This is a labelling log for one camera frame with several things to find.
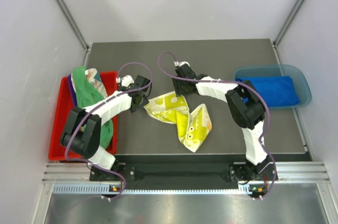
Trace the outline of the yellow patterned towel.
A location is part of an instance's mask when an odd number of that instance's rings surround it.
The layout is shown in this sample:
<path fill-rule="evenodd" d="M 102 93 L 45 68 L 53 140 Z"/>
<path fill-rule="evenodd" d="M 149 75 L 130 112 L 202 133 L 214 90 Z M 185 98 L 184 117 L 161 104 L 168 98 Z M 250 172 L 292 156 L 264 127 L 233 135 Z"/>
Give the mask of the yellow patterned towel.
<path fill-rule="evenodd" d="M 144 106 L 151 118 L 167 124 L 175 124 L 179 141 L 195 153 L 212 130 L 212 121 L 205 104 L 190 111 L 184 96 L 175 91 L 149 100 Z"/>

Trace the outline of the blue towel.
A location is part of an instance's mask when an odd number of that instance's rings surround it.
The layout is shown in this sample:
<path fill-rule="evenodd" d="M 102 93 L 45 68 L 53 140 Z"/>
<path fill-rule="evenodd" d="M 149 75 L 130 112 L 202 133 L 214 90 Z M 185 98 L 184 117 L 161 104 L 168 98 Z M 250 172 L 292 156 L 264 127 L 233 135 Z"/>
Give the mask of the blue towel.
<path fill-rule="evenodd" d="M 294 83 L 289 76 L 239 77 L 238 82 L 250 81 L 268 107 L 294 106 L 300 103 Z"/>

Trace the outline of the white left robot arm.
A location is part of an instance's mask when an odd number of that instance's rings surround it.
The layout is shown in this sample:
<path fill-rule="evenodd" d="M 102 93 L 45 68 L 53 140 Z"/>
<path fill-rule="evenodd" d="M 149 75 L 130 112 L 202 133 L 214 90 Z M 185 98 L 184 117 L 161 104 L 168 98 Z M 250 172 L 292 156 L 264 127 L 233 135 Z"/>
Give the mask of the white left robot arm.
<path fill-rule="evenodd" d="M 100 145 L 102 126 L 123 111 L 135 111 L 149 103 L 147 90 L 152 81 L 138 75 L 136 79 L 127 75 L 117 79 L 118 89 L 98 103 L 70 110 L 60 145 L 66 148 L 65 155 L 72 151 L 101 168 L 101 173 L 109 180 L 119 176 L 120 168 L 116 158 Z"/>

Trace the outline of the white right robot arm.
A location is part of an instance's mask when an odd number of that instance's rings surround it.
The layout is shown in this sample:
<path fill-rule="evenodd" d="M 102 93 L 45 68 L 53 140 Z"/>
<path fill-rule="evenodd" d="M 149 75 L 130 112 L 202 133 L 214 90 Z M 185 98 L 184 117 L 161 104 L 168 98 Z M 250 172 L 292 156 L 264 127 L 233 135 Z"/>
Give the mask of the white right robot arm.
<path fill-rule="evenodd" d="M 172 78 L 178 96 L 196 94 L 225 102 L 234 122 L 242 129 L 246 145 L 246 163 L 234 167 L 234 180 L 249 182 L 266 173 L 269 165 L 264 143 L 264 120 L 267 105 L 257 95 L 248 80 L 235 83 L 213 79 L 205 74 L 196 75 L 187 62 L 175 62 L 176 76 Z"/>

